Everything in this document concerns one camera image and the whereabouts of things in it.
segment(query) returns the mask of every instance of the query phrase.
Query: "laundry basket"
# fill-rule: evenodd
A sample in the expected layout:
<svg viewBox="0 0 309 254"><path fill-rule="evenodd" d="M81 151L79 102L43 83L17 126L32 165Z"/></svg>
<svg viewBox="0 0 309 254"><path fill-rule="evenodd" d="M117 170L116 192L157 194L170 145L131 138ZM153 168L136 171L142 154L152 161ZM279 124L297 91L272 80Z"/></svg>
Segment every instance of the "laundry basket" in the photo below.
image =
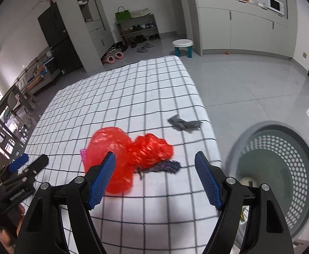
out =
<svg viewBox="0 0 309 254"><path fill-rule="evenodd" d="M247 129L233 145L224 166L238 181L268 184L279 203L291 238L309 220L309 146L291 127L265 121ZM235 244L243 241L246 221L239 225Z"/></svg>

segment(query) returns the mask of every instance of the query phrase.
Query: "blue gripper pad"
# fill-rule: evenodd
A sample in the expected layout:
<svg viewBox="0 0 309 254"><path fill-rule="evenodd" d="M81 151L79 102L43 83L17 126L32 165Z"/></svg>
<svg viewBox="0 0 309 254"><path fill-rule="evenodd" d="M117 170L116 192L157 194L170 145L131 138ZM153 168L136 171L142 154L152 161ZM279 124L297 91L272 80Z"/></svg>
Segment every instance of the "blue gripper pad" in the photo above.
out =
<svg viewBox="0 0 309 254"><path fill-rule="evenodd" d="M18 169L27 162L28 162L28 154L24 153L20 157L18 157L15 161L11 162L8 165L7 170L9 171L9 173L13 173L15 171L18 171Z"/></svg>
<svg viewBox="0 0 309 254"><path fill-rule="evenodd" d="M95 181L91 185L90 198L87 202L91 209L101 202L115 167L116 156L113 153L110 153Z"/></svg>
<svg viewBox="0 0 309 254"><path fill-rule="evenodd" d="M223 205L220 199L220 188L210 172L208 165L209 161L203 152L198 152L195 156L195 168L210 204L218 210Z"/></svg>

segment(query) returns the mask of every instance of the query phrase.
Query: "black grid pattern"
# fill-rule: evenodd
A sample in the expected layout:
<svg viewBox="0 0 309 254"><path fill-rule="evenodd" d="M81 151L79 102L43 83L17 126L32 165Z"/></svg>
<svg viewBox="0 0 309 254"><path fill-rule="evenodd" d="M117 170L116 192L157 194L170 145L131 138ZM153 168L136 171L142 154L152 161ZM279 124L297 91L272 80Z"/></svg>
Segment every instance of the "black grid pattern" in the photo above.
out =
<svg viewBox="0 0 309 254"><path fill-rule="evenodd" d="M167 119L203 122L188 133L171 127ZM178 57L140 61L100 73L60 90L43 116L26 148L29 162L46 154L50 163L37 176L52 185L68 183L84 174L79 150L94 132L116 126L135 139L153 133L174 145L173 159L182 164L176 175L134 175L130 192L106 194L91 211L107 252L186 253L203 251L218 214L210 206L194 167L194 155L203 151L212 164L221 160L214 133L186 68ZM27 208L32 200L24 203ZM67 209L62 208L65 234L72 253L74 243Z"/></svg>

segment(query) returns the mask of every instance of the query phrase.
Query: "black refrigerator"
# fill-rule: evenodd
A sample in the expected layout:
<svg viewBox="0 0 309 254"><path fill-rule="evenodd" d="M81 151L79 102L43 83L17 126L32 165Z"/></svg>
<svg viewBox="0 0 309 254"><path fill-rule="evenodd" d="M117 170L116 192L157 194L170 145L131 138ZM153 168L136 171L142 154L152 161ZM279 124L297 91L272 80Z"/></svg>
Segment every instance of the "black refrigerator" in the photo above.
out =
<svg viewBox="0 0 309 254"><path fill-rule="evenodd" d="M67 74L81 68L83 65L66 31L57 3L45 10L38 21L60 70Z"/></svg>

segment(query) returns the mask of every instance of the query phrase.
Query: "small plastic stool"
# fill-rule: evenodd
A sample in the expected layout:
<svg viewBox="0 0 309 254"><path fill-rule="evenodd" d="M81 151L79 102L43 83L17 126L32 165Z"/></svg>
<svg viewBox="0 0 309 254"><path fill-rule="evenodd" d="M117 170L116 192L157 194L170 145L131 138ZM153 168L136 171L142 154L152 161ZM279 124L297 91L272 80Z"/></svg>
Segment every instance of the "small plastic stool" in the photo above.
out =
<svg viewBox="0 0 309 254"><path fill-rule="evenodd" d="M179 48L187 47L187 57L192 58L192 46L193 42L188 39L180 39L172 42L172 45L174 46L175 54L180 57L180 51Z"/></svg>

